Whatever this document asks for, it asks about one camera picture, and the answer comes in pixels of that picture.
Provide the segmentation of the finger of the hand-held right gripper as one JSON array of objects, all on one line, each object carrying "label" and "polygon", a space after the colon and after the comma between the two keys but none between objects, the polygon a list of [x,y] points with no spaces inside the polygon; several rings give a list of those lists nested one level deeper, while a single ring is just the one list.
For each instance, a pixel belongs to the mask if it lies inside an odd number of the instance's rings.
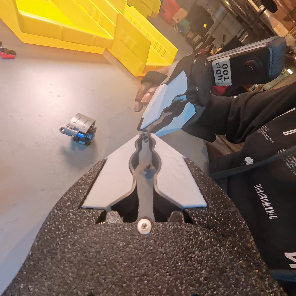
[{"label": "finger of the hand-held right gripper", "polygon": [[195,115],[195,106],[190,102],[178,103],[170,115],[165,116],[160,124],[153,128],[153,134],[161,137],[181,130],[182,127]]},{"label": "finger of the hand-held right gripper", "polygon": [[170,107],[176,98],[183,97],[186,91],[187,76],[184,70],[171,82],[160,85],[142,115],[138,125],[138,131],[143,131],[157,121],[164,109]]}]

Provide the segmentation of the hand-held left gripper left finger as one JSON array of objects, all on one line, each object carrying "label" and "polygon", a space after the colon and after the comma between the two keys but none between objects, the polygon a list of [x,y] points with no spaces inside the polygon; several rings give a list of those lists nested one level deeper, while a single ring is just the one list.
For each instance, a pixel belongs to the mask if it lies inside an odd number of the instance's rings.
[{"label": "hand-held left gripper left finger", "polygon": [[107,156],[82,208],[111,210],[134,191],[136,177],[131,161],[139,152],[138,142],[142,144],[142,134],[136,135]]}]

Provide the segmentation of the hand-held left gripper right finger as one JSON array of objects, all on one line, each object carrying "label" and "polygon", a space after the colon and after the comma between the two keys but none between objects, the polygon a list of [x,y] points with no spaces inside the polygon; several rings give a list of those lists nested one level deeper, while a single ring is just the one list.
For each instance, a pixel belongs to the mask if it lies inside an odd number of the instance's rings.
[{"label": "hand-held left gripper right finger", "polygon": [[206,200],[196,183],[185,157],[155,134],[150,134],[154,167],[154,189],[161,197],[184,210],[205,208]]}]

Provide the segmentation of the grey black wheel assembly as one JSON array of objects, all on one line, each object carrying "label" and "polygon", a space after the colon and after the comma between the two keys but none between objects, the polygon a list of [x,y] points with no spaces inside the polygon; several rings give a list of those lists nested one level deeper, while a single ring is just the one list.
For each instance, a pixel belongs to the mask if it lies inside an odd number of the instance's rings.
[{"label": "grey black wheel assembly", "polygon": [[60,127],[62,134],[73,137],[73,141],[89,146],[95,137],[97,128],[95,120],[81,113],[77,113],[66,127]]}]

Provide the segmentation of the person's right forearm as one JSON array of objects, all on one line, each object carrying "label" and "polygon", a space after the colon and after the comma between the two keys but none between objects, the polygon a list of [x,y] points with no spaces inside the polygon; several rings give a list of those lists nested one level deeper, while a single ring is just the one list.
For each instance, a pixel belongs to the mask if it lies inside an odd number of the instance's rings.
[{"label": "person's right forearm", "polygon": [[213,95],[182,130],[208,142],[226,135],[231,143],[241,143],[276,117],[295,107],[295,83],[265,92],[248,92],[235,97]]}]

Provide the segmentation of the grey desk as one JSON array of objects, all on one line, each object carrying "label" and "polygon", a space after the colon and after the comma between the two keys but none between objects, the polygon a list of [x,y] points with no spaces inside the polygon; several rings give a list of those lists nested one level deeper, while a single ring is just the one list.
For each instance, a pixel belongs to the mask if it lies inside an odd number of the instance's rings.
[{"label": "grey desk", "polygon": [[[21,42],[1,21],[1,293],[22,266],[43,221],[100,159],[137,133],[141,78],[107,50],[91,54]],[[95,120],[89,146],[62,134],[81,113]]]}]

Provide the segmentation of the person's right hand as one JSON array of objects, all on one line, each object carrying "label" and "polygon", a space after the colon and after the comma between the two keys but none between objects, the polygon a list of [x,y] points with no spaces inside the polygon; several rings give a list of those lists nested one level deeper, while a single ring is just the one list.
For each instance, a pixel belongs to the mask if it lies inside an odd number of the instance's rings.
[{"label": "person's right hand", "polygon": [[164,82],[169,74],[170,65],[157,70],[149,71],[141,80],[140,88],[135,98],[134,111],[140,112],[143,106],[148,105],[157,87]]}]

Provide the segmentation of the person's black printed sweatshirt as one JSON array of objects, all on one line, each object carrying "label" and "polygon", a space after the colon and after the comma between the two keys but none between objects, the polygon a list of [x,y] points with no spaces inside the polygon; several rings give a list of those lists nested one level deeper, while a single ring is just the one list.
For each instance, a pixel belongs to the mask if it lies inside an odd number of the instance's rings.
[{"label": "person's black printed sweatshirt", "polygon": [[295,108],[248,136],[241,151],[210,164],[276,279],[295,282]]}]

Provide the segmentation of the stacked yellow bins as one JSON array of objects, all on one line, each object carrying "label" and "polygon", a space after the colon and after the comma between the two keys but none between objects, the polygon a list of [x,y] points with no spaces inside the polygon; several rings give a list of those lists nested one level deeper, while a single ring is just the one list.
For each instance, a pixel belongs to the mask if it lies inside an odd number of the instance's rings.
[{"label": "stacked yellow bins", "polygon": [[157,17],[161,7],[160,0],[109,0],[109,2],[121,12],[127,5],[133,6],[145,18]]}]

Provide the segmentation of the yellow bin with divider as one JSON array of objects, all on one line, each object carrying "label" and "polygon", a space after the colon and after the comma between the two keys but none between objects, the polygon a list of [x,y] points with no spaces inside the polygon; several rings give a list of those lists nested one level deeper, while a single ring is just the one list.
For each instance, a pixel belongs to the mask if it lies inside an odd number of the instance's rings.
[{"label": "yellow bin with divider", "polygon": [[77,1],[7,1],[1,20],[23,42],[102,54],[114,38]]}]

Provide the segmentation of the pile of small brick pins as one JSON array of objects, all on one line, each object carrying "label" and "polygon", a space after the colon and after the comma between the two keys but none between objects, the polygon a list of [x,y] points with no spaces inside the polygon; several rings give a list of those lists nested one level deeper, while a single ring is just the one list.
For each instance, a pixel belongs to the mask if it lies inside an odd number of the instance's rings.
[{"label": "pile of small brick pins", "polygon": [[2,42],[0,42],[0,57],[2,59],[15,59],[16,52],[14,50],[3,47]]}]

